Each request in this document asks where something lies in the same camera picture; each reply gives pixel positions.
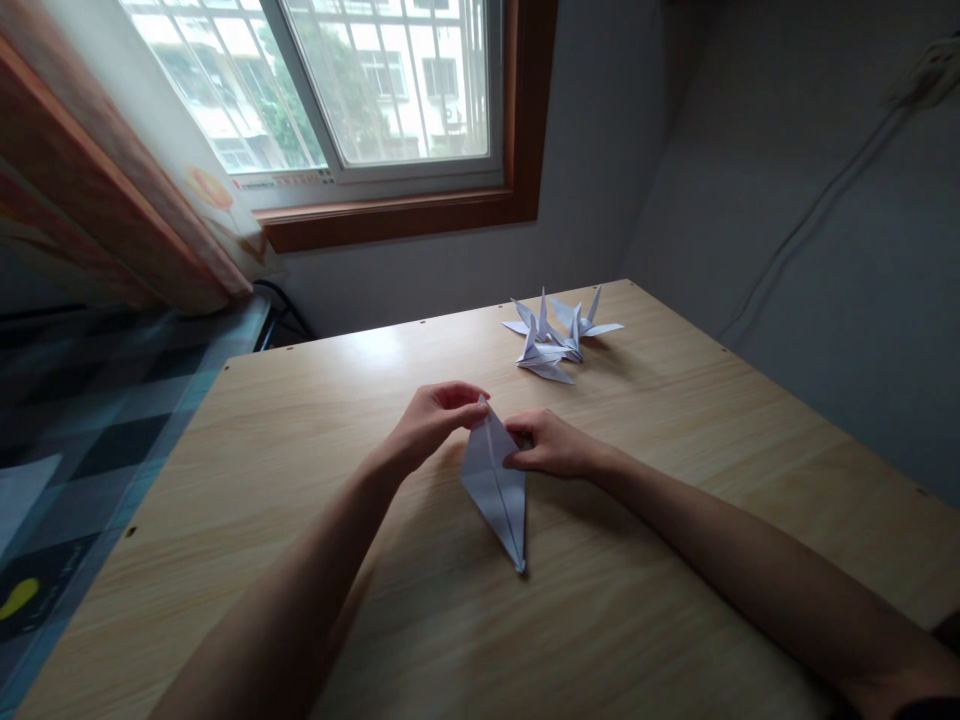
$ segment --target blue plaid blanket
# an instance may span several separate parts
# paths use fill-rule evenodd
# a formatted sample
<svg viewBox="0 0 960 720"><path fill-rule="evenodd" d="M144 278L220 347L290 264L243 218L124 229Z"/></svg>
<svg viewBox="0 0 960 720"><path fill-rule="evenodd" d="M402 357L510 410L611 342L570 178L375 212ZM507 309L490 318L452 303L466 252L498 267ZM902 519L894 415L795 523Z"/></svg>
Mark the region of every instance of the blue plaid blanket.
<svg viewBox="0 0 960 720"><path fill-rule="evenodd" d="M202 318L83 311L0 326L0 468L61 456L0 556L0 720L23 700L220 368L253 350L269 307L253 297Z"/></svg>

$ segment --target left hand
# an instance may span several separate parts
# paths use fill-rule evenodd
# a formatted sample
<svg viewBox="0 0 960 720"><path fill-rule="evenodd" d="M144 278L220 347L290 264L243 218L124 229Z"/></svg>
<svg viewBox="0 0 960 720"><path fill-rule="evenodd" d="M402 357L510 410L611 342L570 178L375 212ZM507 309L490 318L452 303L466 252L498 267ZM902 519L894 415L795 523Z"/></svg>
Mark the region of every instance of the left hand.
<svg viewBox="0 0 960 720"><path fill-rule="evenodd" d="M454 381L417 389L397 427L384 441L384 449L400 460L407 473L420 467L458 427L470 427L489 412L478 404L490 397L476 385Z"/></svg>

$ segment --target table surface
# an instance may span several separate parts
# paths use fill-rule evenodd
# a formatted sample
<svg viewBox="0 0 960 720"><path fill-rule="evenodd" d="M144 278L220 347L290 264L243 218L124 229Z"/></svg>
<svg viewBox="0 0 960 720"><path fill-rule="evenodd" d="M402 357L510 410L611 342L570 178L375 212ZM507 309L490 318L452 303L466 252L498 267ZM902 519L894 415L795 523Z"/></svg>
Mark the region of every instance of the table surface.
<svg viewBox="0 0 960 720"><path fill-rule="evenodd" d="M583 342L573 386L515 366L514 319L505 302L230 360L20 716L146 715L414 389L456 378L759 515L924 627L960 606L956 511L633 283L604 287L597 321L626 329ZM315 715L823 716L789 657L586 483L529 476L517 577L459 483L466 439L402 486Z"/></svg>

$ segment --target curtain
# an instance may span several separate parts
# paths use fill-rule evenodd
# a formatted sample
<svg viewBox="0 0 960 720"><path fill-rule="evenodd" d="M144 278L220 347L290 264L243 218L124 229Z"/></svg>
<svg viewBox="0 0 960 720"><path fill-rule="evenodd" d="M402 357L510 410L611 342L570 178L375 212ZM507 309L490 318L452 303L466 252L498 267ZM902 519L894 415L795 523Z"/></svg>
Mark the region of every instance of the curtain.
<svg viewBox="0 0 960 720"><path fill-rule="evenodd" d="M278 262L116 0L0 2L0 243L78 300L205 314Z"/></svg>

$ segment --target paper crane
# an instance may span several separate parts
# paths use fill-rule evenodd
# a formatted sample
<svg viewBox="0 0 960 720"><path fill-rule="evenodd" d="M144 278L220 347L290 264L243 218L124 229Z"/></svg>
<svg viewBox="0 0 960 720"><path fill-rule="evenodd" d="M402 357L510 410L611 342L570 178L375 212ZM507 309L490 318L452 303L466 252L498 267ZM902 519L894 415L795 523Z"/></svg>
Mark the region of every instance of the paper crane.
<svg viewBox="0 0 960 720"><path fill-rule="evenodd" d="M593 296L593 303L590 305L590 312L587 313L587 317L585 319L579 317L579 315L574 318L574 310L571 310L555 297L551 297L550 304L553 305L553 312L557 316L557 321L565 327L571 327L574 319L576 319L576 325L580 331L580 337L596 337L597 335L602 335L605 332L619 330L622 328L623 325L619 325L617 323L610 323L609 325L593 324L593 318L597 314L597 306L600 304L601 290L603 290L602 285L597 288L597 294Z"/></svg>
<svg viewBox="0 0 960 720"><path fill-rule="evenodd" d="M480 402L486 403L482 395ZM503 467L503 459L516 451L513 438L491 408L470 430L460 482L522 575L527 570L523 545L527 476Z"/></svg>
<svg viewBox="0 0 960 720"><path fill-rule="evenodd" d="M523 353L517 358L517 365L548 380L573 385L573 380L558 367L560 360L583 362L583 354L580 352L581 337L594 337L623 327L623 325L617 324L593 324L597 306L600 304L600 290L601 288L598 287L586 319L581 317L581 305L578 304L571 309L556 298L550 298L553 311L557 319L564 325L567 337L560 335L547 322L546 289L543 289L540 294L539 317L534 315L533 311L522 302L514 300L513 303L522 322L504 322L503 324L514 332L526 336Z"/></svg>
<svg viewBox="0 0 960 720"><path fill-rule="evenodd" d="M523 345L523 352L517 358L517 366L535 372L547 380L556 380L573 385L573 380L558 365L570 353L562 345L537 345L534 342L534 329L527 330L527 341Z"/></svg>

